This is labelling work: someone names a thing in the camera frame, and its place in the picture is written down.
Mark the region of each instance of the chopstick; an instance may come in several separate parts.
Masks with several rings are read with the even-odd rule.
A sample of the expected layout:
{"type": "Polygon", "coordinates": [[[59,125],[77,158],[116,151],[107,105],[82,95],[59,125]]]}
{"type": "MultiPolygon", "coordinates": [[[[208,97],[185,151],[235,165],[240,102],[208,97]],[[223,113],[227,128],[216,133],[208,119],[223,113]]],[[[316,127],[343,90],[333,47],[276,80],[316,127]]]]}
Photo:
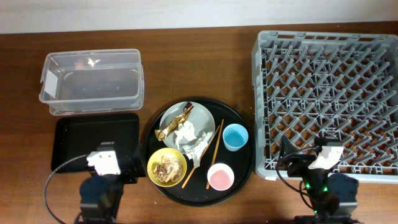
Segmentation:
{"type": "MultiPolygon", "coordinates": [[[[220,128],[220,133],[218,133],[218,138],[217,138],[217,144],[216,144],[216,149],[214,150],[214,154],[213,154],[213,160],[211,162],[211,165],[214,165],[214,163],[216,162],[216,156],[217,156],[217,152],[218,152],[218,145],[220,144],[220,137],[221,137],[221,133],[223,132],[223,124],[224,124],[224,119],[221,122],[221,128],[220,128]]],[[[207,182],[206,184],[206,189],[209,189],[209,182],[207,182]]]]}
{"type": "MultiPolygon", "coordinates": [[[[209,144],[207,145],[206,149],[205,149],[205,150],[203,151],[203,153],[201,154],[200,159],[202,159],[202,157],[205,155],[207,149],[209,148],[211,142],[212,142],[213,139],[214,139],[214,136],[216,136],[216,134],[217,134],[219,128],[220,128],[220,126],[217,127],[216,131],[214,132],[214,135],[211,137],[211,139],[210,139],[210,141],[209,141],[209,144]]],[[[196,168],[193,168],[193,169],[191,170],[191,173],[189,173],[188,177],[185,179],[184,183],[183,183],[182,186],[181,186],[182,189],[183,189],[183,188],[186,186],[186,184],[188,183],[188,181],[189,181],[189,179],[191,178],[191,176],[192,176],[192,174],[193,174],[193,171],[195,171],[195,169],[196,169],[196,168]]]]}

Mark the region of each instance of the wooden table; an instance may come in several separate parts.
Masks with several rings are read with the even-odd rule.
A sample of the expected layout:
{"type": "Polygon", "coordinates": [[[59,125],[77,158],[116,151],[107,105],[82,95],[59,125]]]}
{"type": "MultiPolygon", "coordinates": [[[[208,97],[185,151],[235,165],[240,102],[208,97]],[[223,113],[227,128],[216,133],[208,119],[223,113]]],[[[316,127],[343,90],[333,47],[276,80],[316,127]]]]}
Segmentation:
{"type": "MultiPolygon", "coordinates": [[[[251,49],[261,30],[398,34],[398,22],[0,35],[0,223],[55,223],[42,198],[59,119],[38,97],[48,53],[139,49],[146,90],[144,107],[136,113],[144,139],[145,126],[168,102],[188,96],[224,101],[253,125],[251,49]]],[[[80,211],[78,189],[87,177],[86,172],[59,174],[50,183],[50,207],[65,222],[71,223],[80,211]]],[[[398,185],[361,184],[353,218],[396,223],[397,191],[398,185]]],[[[281,223],[311,214],[299,194],[281,181],[253,173],[233,198],[204,208],[177,204],[148,178],[139,179],[124,188],[118,222],[281,223]]]]}

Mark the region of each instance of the round black tray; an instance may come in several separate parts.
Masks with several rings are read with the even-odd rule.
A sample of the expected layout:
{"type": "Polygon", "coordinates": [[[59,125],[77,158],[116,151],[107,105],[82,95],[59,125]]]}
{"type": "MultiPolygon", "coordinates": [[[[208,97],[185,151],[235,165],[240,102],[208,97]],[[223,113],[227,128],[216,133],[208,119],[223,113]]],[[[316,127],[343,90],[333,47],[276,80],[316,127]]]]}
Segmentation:
{"type": "MultiPolygon", "coordinates": [[[[187,159],[187,174],[183,180],[173,187],[159,187],[155,185],[162,194],[169,199],[181,203],[183,205],[190,205],[196,207],[202,207],[207,205],[214,205],[229,199],[232,195],[238,192],[243,185],[246,183],[252,171],[252,163],[254,161],[254,138],[251,131],[245,125],[243,118],[228,105],[208,98],[191,98],[184,101],[197,102],[206,107],[214,117],[216,127],[221,124],[221,120],[224,119],[223,129],[229,124],[241,124],[249,132],[249,141],[240,150],[236,152],[228,151],[223,142],[222,136],[220,137],[220,145],[218,146],[218,153],[216,157],[216,163],[225,163],[229,165],[234,171],[234,183],[231,188],[225,191],[217,191],[213,188],[206,190],[207,183],[207,171],[211,166],[211,160],[213,159],[213,153],[216,147],[218,134],[215,136],[211,146],[208,148],[206,154],[200,161],[200,167],[197,168],[192,174],[190,180],[184,189],[181,188],[184,180],[193,168],[193,162],[187,159]]],[[[158,149],[166,147],[163,141],[158,141],[155,137],[154,131],[159,128],[159,123],[164,111],[158,115],[154,123],[147,132],[145,138],[145,146],[143,152],[143,158],[147,164],[150,156],[158,149]]]]}

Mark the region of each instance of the pink cup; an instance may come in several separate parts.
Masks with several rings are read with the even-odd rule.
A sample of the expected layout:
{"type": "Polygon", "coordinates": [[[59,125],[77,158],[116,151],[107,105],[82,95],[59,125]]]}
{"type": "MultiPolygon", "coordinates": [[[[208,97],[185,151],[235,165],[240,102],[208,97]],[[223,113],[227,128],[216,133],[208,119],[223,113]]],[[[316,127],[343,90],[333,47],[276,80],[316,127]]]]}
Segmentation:
{"type": "Polygon", "coordinates": [[[227,190],[234,183],[234,172],[226,164],[214,164],[207,172],[207,181],[215,190],[227,190]]]}

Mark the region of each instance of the black tray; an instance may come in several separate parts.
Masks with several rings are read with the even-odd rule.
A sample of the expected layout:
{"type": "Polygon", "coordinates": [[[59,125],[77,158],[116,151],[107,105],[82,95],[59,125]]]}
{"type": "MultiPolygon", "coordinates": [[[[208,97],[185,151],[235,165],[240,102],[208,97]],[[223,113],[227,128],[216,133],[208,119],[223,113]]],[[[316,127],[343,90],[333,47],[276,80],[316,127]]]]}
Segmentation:
{"type": "MultiPolygon", "coordinates": [[[[55,128],[51,169],[74,157],[97,151],[102,142],[114,142],[119,167],[130,169],[134,158],[141,159],[138,116],[126,113],[59,119],[55,128]]],[[[86,164],[87,160],[79,159],[58,172],[87,171],[86,164]]]]}
{"type": "MultiPolygon", "coordinates": [[[[228,190],[217,191],[211,188],[211,186],[208,190],[206,190],[207,171],[211,166],[211,160],[213,159],[213,153],[216,147],[218,135],[215,136],[211,146],[208,148],[206,154],[200,161],[200,167],[194,171],[184,189],[182,189],[181,186],[193,168],[193,162],[189,161],[186,156],[187,174],[179,184],[174,187],[167,188],[159,187],[157,185],[155,186],[169,199],[184,205],[202,207],[223,202],[238,192],[246,183],[251,174],[252,163],[254,161],[254,138],[248,127],[245,125],[243,118],[228,105],[220,101],[207,98],[191,98],[184,101],[193,101],[206,107],[210,113],[212,113],[216,127],[221,124],[222,119],[224,119],[223,129],[229,124],[233,123],[243,125],[249,132],[249,141],[240,150],[236,152],[230,152],[225,148],[222,136],[220,137],[220,145],[218,146],[216,163],[221,162],[229,165],[234,171],[235,176],[234,184],[228,190]]],[[[150,156],[155,151],[166,147],[163,141],[158,141],[156,139],[154,134],[155,129],[159,128],[160,119],[163,114],[164,111],[158,115],[158,117],[156,117],[146,135],[143,152],[145,163],[148,162],[150,156]]]]}

